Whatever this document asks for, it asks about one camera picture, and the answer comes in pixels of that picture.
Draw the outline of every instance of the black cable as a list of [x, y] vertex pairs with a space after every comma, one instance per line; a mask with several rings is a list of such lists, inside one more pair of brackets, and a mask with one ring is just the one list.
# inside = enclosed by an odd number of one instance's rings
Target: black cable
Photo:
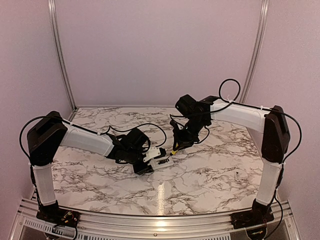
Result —
[[[224, 100], [224, 99], [222, 98], [222, 96], [221, 96], [221, 90], [222, 90], [223, 85], [224, 85], [226, 82], [230, 82], [230, 81], [231, 81], [231, 82], [235, 82], [235, 83], [238, 85], [238, 92], [237, 92], [235, 98], [229, 102], [229, 101], [226, 101], [226, 100]], [[174, 117], [174, 118], [191, 118], [191, 117], [196, 117], [196, 116], [201, 116], [201, 115], [206, 115], [206, 114], [214, 114], [214, 113], [221, 112], [221, 111], [227, 109], [228, 107], [230, 107], [230, 106], [234, 103], [234, 101], [237, 100], [237, 98], [238, 98], [239, 95], [240, 95], [240, 92], [241, 92], [241, 85], [240, 85], [240, 83], [239, 83], [237, 80], [233, 79], [233, 78], [228, 78], [228, 79], [224, 80], [224, 81], [220, 84], [219, 93], [218, 93], [218, 94], [219, 94], [219, 98], [220, 98], [221, 100], [223, 100], [224, 102], [229, 103], [228, 105], [226, 105], [226, 106], [224, 106], [224, 107], [222, 107], [222, 108], [220, 108], [220, 109], [218, 109], [218, 110], [207, 111], [207, 112], [199, 112], [199, 113], [192, 113], [192, 114], [185, 115], [185, 116], [182, 116], [182, 115], [171, 115], [171, 114], [170, 114], [170, 117]]]
[[203, 143], [203, 141], [204, 141], [204, 140], [206, 140], [206, 139], [207, 139], [207, 137], [209, 137], [209, 135], [210, 135], [210, 129], [209, 129], [209, 128], [207, 128], [207, 126], [204, 126], [204, 128], [205, 128], [205, 129], [207, 129], [207, 131], [208, 131], [207, 135], [205, 136], [205, 138], [204, 138], [204, 139], [202, 139], [202, 140], [201, 140], [201, 141], [199, 141], [199, 142], [195, 142], [194, 144], [201, 144], [201, 143]]
[[74, 236], [74, 238], [72, 240], [76, 240], [77, 237], [78, 237], [78, 229], [77, 229], [77, 227], [75, 227], [74, 229], [75, 229], [75, 236]]
[[114, 127], [112, 127], [112, 126], [110, 126], [110, 128], [111, 128], [112, 130], [116, 131], [116, 132], [119, 132], [119, 133], [126, 133], [126, 132], [129, 132], [129, 131], [133, 130], [133, 129], [137, 129], [137, 128], [139, 128], [139, 127], [141, 127], [141, 126], [145, 126], [145, 125], [155, 126], [155, 127], [157, 127], [158, 129], [160, 129], [161, 132], [163, 133], [163, 135], [164, 135], [164, 140], [163, 140], [163, 142], [162, 142], [161, 144], [159, 144], [159, 145], [156, 146], [157, 148], [158, 148], [158, 147], [161, 147], [163, 144], [166, 143], [166, 141], [167, 141], [167, 134], [166, 134], [166, 132], [165, 132], [160, 126], [158, 126], [158, 125], [156, 125], [156, 124], [154, 124], [154, 123], [150, 123], [150, 122], [143, 123], [143, 124], [140, 124], [140, 125], [138, 125], [138, 126], [135, 126], [135, 127], [133, 127], [133, 128], [127, 129], [127, 130], [118, 130], [118, 129], [115, 129]]
[[72, 124], [72, 126], [78, 128], [78, 129], [87, 131], [87, 132], [92, 133], [92, 134], [98, 134], [97, 131], [93, 131], [93, 130], [90, 130], [90, 129], [88, 129], [88, 128], [85, 128], [85, 127], [82, 127], [82, 126], [79, 126], [79, 125]]
[[70, 124], [70, 122], [68, 122], [68, 121], [66, 121], [66, 120], [64, 120], [64, 119], [62, 119], [62, 118], [57, 118], [57, 117], [53, 117], [53, 116], [37, 116], [37, 117], [29, 120], [29, 121], [22, 127], [22, 129], [21, 129], [21, 131], [20, 131], [20, 134], [19, 134], [19, 144], [20, 144], [20, 148], [21, 148], [21, 150], [23, 151], [23, 153], [27, 156], [27, 158], [28, 158], [29, 160], [30, 160], [30, 156], [29, 156], [29, 154], [26, 152], [24, 146], [22, 145], [22, 134], [24, 133], [24, 130], [26, 129], [26, 127], [27, 127], [30, 123], [32, 123], [32, 122], [34, 122], [34, 121], [36, 121], [36, 120], [38, 120], [38, 119], [56, 119], [56, 120], [60, 120], [60, 121], [62, 121], [62, 122], [64, 122], [64, 123]]
[[[238, 93], [236, 94], [235, 98], [232, 101], [225, 100], [221, 95], [221, 90], [222, 90], [223, 85], [226, 82], [229, 82], [229, 81], [235, 82], [238, 85]], [[206, 115], [206, 114], [218, 113], [218, 112], [220, 112], [222, 110], [225, 110], [226, 108], [230, 107], [232, 104], [243, 106], [243, 107], [248, 107], [248, 108], [253, 108], [253, 109], [258, 109], [258, 110], [264, 110], [264, 111], [272, 112], [272, 113], [275, 113], [275, 114], [284, 115], [285, 117], [288, 117], [291, 120], [293, 120], [295, 122], [295, 124], [297, 125], [298, 129], [299, 129], [299, 141], [298, 141], [297, 145], [295, 146], [295, 148], [285, 156], [285, 158], [282, 161], [282, 163], [284, 163], [285, 160], [299, 148], [299, 146], [300, 146], [300, 144], [302, 142], [302, 129], [301, 129], [301, 126], [300, 126], [299, 122], [293, 116], [291, 116], [291, 115], [289, 115], [289, 114], [287, 114], [285, 112], [280, 112], [280, 111], [274, 110], [272, 108], [261, 108], [261, 107], [258, 107], [258, 106], [253, 106], [253, 105], [249, 105], [249, 104], [234, 102], [238, 98], [240, 92], [241, 92], [241, 86], [240, 86], [240, 83], [237, 80], [232, 79], [232, 78], [226, 79], [220, 84], [218, 94], [219, 94], [219, 99], [221, 99], [225, 103], [229, 103], [228, 105], [226, 105], [226, 106], [224, 106], [224, 107], [222, 107], [222, 108], [220, 108], [218, 110], [214, 110], [214, 111], [193, 113], [193, 114], [189, 114], [189, 115], [185, 115], [185, 116], [182, 116], [182, 115], [171, 115], [170, 114], [170, 117], [171, 117], [171, 119], [172, 118], [190, 118], [190, 117], [201, 116], [201, 115]]]
[[275, 199], [276, 202], [279, 204], [279, 207], [280, 207], [280, 209], [281, 209], [281, 217], [280, 217], [280, 221], [279, 221], [279, 223], [277, 224], [277, 226], [272, 230], [272, 232], [270, 232], [270, 234], [268, 234], [268, 236], [266, 236], [266, 237], [264, 238], [264, 240], [267, 240], [267, 239], [280, 227], [280, 224], [281, 224], [281, 222], [282, 222], [282, 220], [283, 220], [283, 218], [284, 218], [284, 209], [283, 209], [280, 201], [277, 199], [276, 193], [274, 193], [274, 199]]
[[148, 138], [146, 141], [147, 141], [147, 143], [148, 143], [148, 147], [147, 147], [144, 151], [142, 151], [143, 153], [148, 152], [149, 149], [150, 149], [150, 147], [151, 147], [151, 141], [150, 141], [150, 139]]
[[174, 118], [173, 118], [173, 116], [171, 114], [169, 116], [170, 116], [171, 120], [174, 121], [176, 124], [180, 125], [181, 127], [184, 127], [184, 125], [182, 123], [174, 120]]
[[105, 132], [102, 132], [101, 135], [106, 135], [110, 131], [110, 129], [111, 129], [111, 126], [109, 125], [108, 130]]
[[38, 188], [37, 188], [37, 185], [34, 183], [34, 192], [35, 192], [35, 195], [36, 195], [36, 201], [38, 203], [38, 206], [40, 207], [42, 204], [40, 202], [40, 196], [39, 196], [39, 192], [38, 192]]

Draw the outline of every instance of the small white object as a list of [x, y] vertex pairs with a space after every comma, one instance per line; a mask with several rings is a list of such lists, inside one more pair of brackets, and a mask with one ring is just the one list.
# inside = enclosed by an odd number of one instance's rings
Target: small white object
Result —
[[232, 99], [229, 99], [229, 95], [228, 95], [227, 99], [228, 99], [228, 101], [229, 101], [230, 104], [231, 104], [232, 102], [234, 102]]
[[174, 164], [171, 157], [162, 157], [159, 159], [152, 159], [149, 163], [154, 171], [170, 167]]
[[143, 161], [146, 163], [150, 159], [158, 157], [161, 155], [160, 149], [158, 147], [150, 147], [150, 149], [145, 153], [145, 158]]
[[42, 205], [48, 206], [56, 202], [54, 182], [52, 180], [51, 163], [33, 167], [35, 184]]
[[235, 179], [236, 182], [239, 181], [239, 172], [238, 171], [234, 172], [234, 179]]

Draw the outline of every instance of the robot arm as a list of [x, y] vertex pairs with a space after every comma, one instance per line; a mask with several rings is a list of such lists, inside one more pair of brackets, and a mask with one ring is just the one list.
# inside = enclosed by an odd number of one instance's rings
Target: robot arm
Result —
[[183, 127], [179, 127], [174, 120], [170, 122], [174, 136], [172, 154], [198, 143], [200, 130], [211, 125], [212, 120], [241, 125], [263, 134], [263, 172], [259, 191], [250, 212], [235, 213], [231, 216], [234, 228], [237, 229], [262, 224], [266, 216], [270, 215], [275, 189], [282, 179], [283, 159], [288, 150], [290, 132], [286, 119], [281, 114], [283, 109], [279, 106], [272, 110], [269, 108], [268, 111], [262, 107], [256, 109], [238, 104], [228, 105], [228, 102], [215, 96], [208, 96], [201, 101], [196, 101], [189, 95], [181, 97], [175, 107], [188, 118], [188, 122]]
[[125, 161], [133, 165], [133, 170], [138, 175], [173, 164], [171, 160], [164, 162], [159, 159], [166, 155], [165, 149], [149, 147], [145, 150], [144, 144], [151, 143], [138, 128], [132, 129], [127, 135], [99, 134], [69, 123], [56, 111], [50, 112], [28, 131], [27, 143], [31, 178], [39, 201], [37, 218], [69, 227], [75, 227], [78, 218], [73, 217], [72, 220], [67, 217], [76, 216], [77, 212], [59, 208], [52, 179], [51, 164], [59, 146], [78, 148], [108, 159]]

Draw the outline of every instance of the cable tie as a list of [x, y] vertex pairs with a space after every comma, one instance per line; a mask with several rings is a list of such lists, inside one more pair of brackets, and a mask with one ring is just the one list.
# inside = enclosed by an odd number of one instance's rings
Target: cable tie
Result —
[[230, 96], [230, 95], [228, 95], [228, 97], [227, 97], [226, 99], [228, 99], [228, 102], [231, 104], [231, 103], [233, 103], [234, 101], [233, 101], [232, 99], [229, 99], [229, 96]]

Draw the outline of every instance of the gray marble veining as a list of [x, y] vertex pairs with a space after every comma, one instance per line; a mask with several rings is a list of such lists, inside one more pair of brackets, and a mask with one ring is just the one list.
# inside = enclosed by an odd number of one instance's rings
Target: gray marble veining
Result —
[[[169, 114], [174, 108], [80, 108], [73, 122], [103, 132], [109, 125], [126, 130], [154, 123], [173, 144]], [[154, 126], [143, 126], [153, 146], [164, 140]], [[134, 215], [193, 215], [248, 208], [259, 189], [263, 163], [248, 131], [213, 121], [202, 143], [173, 156], [174, 165], [135, 175], [132, 166], [116, 164], [88, 151], [60, 147], [52, 175], [59, 204], [96, 212]], [[207, 131], [204, 129], [200, 139]]]

